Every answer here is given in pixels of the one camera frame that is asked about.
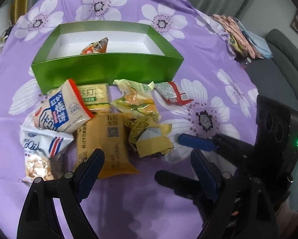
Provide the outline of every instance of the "food packaging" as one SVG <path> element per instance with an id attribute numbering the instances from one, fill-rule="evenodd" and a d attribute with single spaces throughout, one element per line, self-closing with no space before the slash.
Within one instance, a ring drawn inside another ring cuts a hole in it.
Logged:
<path id="1" fill-rule="evenodd" d="M 32 183 L 36 177 L 53 180 L 63 175 L 63 154 L 74 140 L 73 135 L 21 126 L 20 140 L 25 156 L 24 182 Z"/>
<path id="2" fill-rule="evenodd" d="M 171 124 L 158 124 L 151 116 L 143 116 L 125 124 L 131 127 L 129 143 L 140 158 L 156 154 L 165 156 L 173 150 L 173 144 L 167 137 L 172 130 Z"/>
<path id="3" fill-rule="evenodd" d="M 103 38 L 100 41 L 89 44 L 83 49 L 81 55 L 106 53 L 107 51 L 108 38 Z"/>
<path id="4" fill-rule="evenodd" d="M 142 116 L 151 116 L 155 121 L 159 121 L 160 116 L 156 104 L 151 95 L 154 83 L 142 84 L 129 80 L 115 80 L 123 96 L 112 101 L 112 105 L 123 113 L 131 114 L 134 119 Z"/>
<path id="5" fill-rule="evenodd" d="M 54 95 L 38 107 L 34 122 L 39 128 L 73 133 L 93 117 L 76 84 L 72 79 L 68 79 Z"/>
<path id="6" fill-rule="evenodd" d="M 176 103 L 185 105 L 193 100 L 177 85 L 176 82 L 161 82 L 156 83 L 155 88 L 157 92 L 164 98 L 164 100 L 171 104 Z"/>
<path id="7" fill-rule="evenodd" d="M 92 112 L 111 112 L 110 96 L 107 83 L 78 85 L 79 93 L 86 107 Z M 57 89 L 50 90 L 48 95 L 52 96 Z"/>
<path id="8" fill-rule="evenodd" d="M 124 121 L 131 118 L 123 113 L 98 113 L 93 119 L 77 130 L 77 163 L 87 161 L 96 148 L 105 154 L 105 164 L 98 178 L 108 178 L 118 174 L 137 174 L 137 169 L 129 162 L 128 136 Z"/>

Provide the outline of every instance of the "metal screw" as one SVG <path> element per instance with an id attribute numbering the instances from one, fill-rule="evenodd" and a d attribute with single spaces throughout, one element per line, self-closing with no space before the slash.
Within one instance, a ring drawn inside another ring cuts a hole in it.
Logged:
<path id="1" fill-rule="evenodd" d="M 73 177 L 73 173 L 72 172 L 67 172 L 67 173 L 65 173 L 64 177 L 66 179 L 69 179 L 69 178 Z"/>
<path id="2" fill-rule="evenodd" d="M 35 183 L 40 183 L 42 181 L 42 178 L 41 177 L 37 177 L 34 179 L 34 182 Z"/>
<path id="3" fill-rule="evenodd" d="M 261 179 L 258 178 L 258 177 L 254 177 L 254 181 L 255 181 L 256 183 L 261 183 Z"/>
<path id="4" fill-rule="evenodd" d="M 225 179 L 229 179 L 231 178 L 231 174 L 229 172 L 224 172 L 222 173 L 222 176 L 225 178 Z"/>

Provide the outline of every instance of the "gray wall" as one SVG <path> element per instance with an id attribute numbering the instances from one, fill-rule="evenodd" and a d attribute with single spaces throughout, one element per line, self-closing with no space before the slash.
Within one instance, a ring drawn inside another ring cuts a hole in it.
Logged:
<path id="1" fill-rule="evenodd" d="M 262 37 L 279 29 L 298 48 L 298 34 L 290 26 L 296 11 L 291 0 L 253 0 L 240 21 L 247 30 Z"/>

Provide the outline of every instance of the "floral tablecloth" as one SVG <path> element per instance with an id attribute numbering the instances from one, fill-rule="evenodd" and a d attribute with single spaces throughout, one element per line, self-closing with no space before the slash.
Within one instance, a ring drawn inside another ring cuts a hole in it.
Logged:
<path id="1" fill-rule="evenodd" d="M 40 0 L 13 28 L 0 56 L 0 228 L 15 238 L 28 187 L 19 124 L 43 99 L 30 65 L 39 48 L 61 23 L 116 20 L 152 25 L 183 55 L 174 80 L 194 101 L 167 105 L 155 92 L 174 151 L 165 158 L 133 159 L 140 175 L 97 180 L 82 207 L 100 238 L 196 238 L 203 221 L 188 199 L 174 195 L 154 180 L 156 171 L 194 178 L 191 148 L 178 145 L 177 134 L 209 137 L 217 132 L 254 143 L 257 126 L 256 87 L 233 60 L 228 34 L 186 0 Z M 113 98 L 120 96 L 113 87 Z M 75 145 L 68 153 L 75 160 Z M 222 170 L 235 168 L 214 153 L 207 157 Z M 65 238 L 71 238 L 58 200 L 56 210 Z"/>

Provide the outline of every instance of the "open green box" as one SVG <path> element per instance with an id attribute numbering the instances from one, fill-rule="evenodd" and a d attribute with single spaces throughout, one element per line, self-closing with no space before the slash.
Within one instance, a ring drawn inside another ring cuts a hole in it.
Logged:
<path id="1" fill-rule="evenodd" d="M 104 37 L 109 39 L 107 53 L 80 55 Z M 171 81 L 182 62 L 182 55 L 150 25 L 85 21 L 59 25 L 40 48 L 32 70 L 46 94 L 70 78 L 77 85 Z"/>

